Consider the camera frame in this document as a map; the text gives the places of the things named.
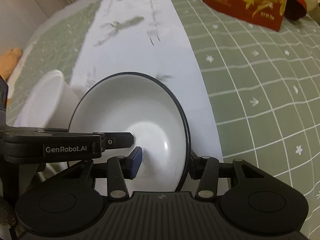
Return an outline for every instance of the white cup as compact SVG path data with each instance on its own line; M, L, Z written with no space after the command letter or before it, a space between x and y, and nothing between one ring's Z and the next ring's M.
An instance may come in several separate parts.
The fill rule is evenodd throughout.
M21 112L23 127L67 129L79 98L61 71L45 74L32 89Z

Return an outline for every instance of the green tablecloth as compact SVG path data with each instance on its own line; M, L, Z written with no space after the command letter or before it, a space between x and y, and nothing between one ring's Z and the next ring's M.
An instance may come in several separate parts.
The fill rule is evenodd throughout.
M224 161L247 160L303 193L309 214L302 232L319 239L320 27L305 17L284 20L277 33L201 0L171 1L203 75ZM99 4L40 37L17 80L9 124L43 74L60 69L69 80Z

